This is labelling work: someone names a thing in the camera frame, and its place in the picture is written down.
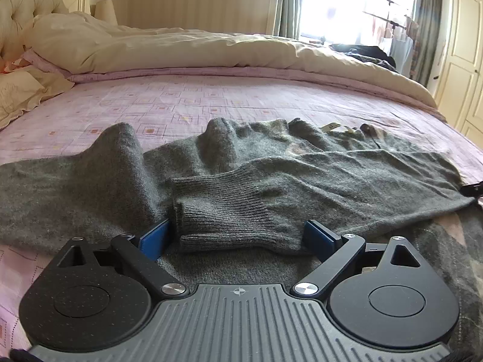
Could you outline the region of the grey argyle knit sweater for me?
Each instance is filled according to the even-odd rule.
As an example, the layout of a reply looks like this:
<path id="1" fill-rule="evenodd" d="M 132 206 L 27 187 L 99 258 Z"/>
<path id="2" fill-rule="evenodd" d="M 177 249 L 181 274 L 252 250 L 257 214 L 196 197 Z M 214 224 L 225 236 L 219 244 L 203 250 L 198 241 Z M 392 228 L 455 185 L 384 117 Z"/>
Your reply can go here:
<path id="1" fill-rule="evenodd" d="M 449 284 L 455 338 L 482 334 L 482 210 L 441 154 L 369 125 L 326 132 L 299 119 L 211 120 L 199 136 L 144 151 L 132 126 L 80 154 L 1 167 L 1 242 L 52 254 L 161 221 L 165 267 L 188 284 L 292 284 L 314 268 L 308 219 L 369 240 L 402 234 Z"/>

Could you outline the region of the clothes drying rack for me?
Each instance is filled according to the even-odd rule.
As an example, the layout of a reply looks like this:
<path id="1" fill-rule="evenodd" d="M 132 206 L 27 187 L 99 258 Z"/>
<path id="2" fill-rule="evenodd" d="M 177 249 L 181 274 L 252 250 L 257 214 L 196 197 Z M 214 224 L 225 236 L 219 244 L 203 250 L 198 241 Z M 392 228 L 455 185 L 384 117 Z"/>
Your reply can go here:
<path id="1" fill-rule="evenodd" d="M 413 22 L 408 6 L 394 0 L 368 0 L 363 13 L 372 20 L 373 44 L 395 61 L 399 74 L 408 78 L 414 57 L 414 35 L 410 34 Z"/>

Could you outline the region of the dark clothes pile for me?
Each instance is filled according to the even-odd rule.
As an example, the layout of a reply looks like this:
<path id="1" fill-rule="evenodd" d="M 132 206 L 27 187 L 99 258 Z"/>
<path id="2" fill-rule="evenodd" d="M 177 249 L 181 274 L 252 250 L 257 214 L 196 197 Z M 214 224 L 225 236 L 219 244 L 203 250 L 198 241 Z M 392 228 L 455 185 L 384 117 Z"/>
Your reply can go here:
<path id="1" fill-rule="evenodd" d="M 378 46 L 366 46 L 358 44 L 334 43 L 330 45 L 334 52 L 340 52 L 353 57 L 358 61 L 370 62 L 382 68 L 396 72 L 396 63 L 392 56 L 388 56 Z"/>

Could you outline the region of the cream wardrobe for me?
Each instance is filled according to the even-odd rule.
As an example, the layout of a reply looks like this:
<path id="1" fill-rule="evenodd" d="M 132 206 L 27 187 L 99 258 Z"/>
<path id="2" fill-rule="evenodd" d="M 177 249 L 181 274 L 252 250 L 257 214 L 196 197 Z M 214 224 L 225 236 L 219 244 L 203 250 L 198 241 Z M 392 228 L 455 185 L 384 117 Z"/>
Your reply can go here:
<path id="1" fill-rule="evenodd" d="M 482 147 L 482 0 L 450 0 L 436 104 L 449 125 Z"/>

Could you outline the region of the pink patterned bed sheet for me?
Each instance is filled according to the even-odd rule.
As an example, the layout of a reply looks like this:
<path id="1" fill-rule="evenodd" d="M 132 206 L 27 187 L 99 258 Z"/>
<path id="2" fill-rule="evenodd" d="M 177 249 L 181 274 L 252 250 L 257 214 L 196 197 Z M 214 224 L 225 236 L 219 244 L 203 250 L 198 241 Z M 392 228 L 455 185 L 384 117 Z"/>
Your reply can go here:
<path id="1" fill-rule="evenodd" d="M 1 164 L 77 154 L 109 126 L 133 126 L 144 151 L 166 142 L 199 135 L 215 118 L 239 122 L 300 118 L 322 127 L 330 122 L 358 128 L 364 123 L 405 137 L 444 154 L 465 183 L 482 181 L 482 151 L 476 141 L 425 110 L 351 89 L 279 78 L 152 76 L 75 85 L 44 101 L 1 130 Z M 436 220 L 435 229 L 420 226 L 426 237 L 450 237 L 448 249 L 436 240 L 443 275 L 460 298 L 462 317 L 452 343 L 482 351 L 482 229 L 467 228 L 470 214 Z M 18 321 L 18 305 L 50 257 L 1 245 L 1 356 L 27 348 Z"/>

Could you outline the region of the right grey-green curtain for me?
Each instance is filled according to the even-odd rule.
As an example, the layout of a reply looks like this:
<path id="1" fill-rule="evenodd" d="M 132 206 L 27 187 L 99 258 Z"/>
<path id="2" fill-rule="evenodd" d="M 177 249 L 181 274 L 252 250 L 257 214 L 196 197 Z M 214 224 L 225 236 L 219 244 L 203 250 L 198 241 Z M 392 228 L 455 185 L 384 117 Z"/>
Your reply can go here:
<path id="1" fill-rule="evenodd" d="M 414 0 L 413 21 L 417 24 L 410 78 L 426 87 L 440 33 L 443 0 Z"/>

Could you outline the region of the grey-green curtain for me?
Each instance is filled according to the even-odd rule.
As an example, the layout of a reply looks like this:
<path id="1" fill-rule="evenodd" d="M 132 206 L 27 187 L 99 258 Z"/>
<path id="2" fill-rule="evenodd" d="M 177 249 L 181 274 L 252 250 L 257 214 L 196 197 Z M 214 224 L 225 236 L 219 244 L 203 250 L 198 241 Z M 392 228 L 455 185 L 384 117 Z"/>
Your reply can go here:
<path id="1" fill-rule="evenodd" d="M 277 0 L 273 34 L 297 39 L 300 36 L 302 0 Z"/>
<path id="2" fill-rule="evenodd" d="M 443 0 L 414 0 L 413 21 L 417 24 L 410 78 L 426 87 L 440 33 Z"/>

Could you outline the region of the cream pillow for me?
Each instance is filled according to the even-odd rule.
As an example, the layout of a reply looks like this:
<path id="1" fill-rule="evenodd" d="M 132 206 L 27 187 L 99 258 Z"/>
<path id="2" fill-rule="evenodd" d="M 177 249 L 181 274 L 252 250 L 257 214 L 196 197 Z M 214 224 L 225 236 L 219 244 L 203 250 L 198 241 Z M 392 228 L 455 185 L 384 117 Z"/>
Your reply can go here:
<path id="1" fill-rule="evenodd" d="M 74 84 L 57 73 L 47 73 L 28 65 L 1 73 L 0 128 L 7 127 L 44 100 L 70 91 Z"/>

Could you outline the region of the cream folded duvet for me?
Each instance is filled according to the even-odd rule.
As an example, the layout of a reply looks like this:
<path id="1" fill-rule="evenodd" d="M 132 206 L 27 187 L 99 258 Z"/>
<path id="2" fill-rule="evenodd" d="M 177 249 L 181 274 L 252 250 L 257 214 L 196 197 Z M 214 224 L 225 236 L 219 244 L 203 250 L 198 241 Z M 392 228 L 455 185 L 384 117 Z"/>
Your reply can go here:
<path id="1" fill-rule="evenodd" d="M 424 86 L 389 69 L 326 47 L 263 34 L 141 30 L 74 12 L 36 16 L 21 40 L 27 49 L 74 75 L 164 68 L 292 69 L 354 79 L 430 107 L 436 104 Z"/>

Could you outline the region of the left grey-green curtain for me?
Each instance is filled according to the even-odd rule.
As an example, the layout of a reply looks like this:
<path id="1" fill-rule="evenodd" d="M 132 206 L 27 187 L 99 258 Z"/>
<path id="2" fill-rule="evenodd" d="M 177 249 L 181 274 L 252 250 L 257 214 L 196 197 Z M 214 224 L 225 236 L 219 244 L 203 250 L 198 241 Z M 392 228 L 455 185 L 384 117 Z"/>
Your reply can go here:
<path id="1" fill-rule="evenodd" d="M 273 34 L 297 39 L 300 36 L 302 0 L 277 0 Z"/>

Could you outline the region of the cream bedside lamp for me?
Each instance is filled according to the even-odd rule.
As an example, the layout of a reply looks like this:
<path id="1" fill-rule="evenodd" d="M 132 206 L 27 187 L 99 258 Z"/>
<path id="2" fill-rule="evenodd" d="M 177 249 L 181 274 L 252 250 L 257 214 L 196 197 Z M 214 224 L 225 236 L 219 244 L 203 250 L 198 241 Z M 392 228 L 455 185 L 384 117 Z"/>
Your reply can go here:
<path id="1" fill-rule="evenodd" d="M 94 16 L 109 24 L 118 25 L 117 16 L 115 14 L 115 7 L 112 0 L 103 0 L 97 2 L 95 5 Z"/>

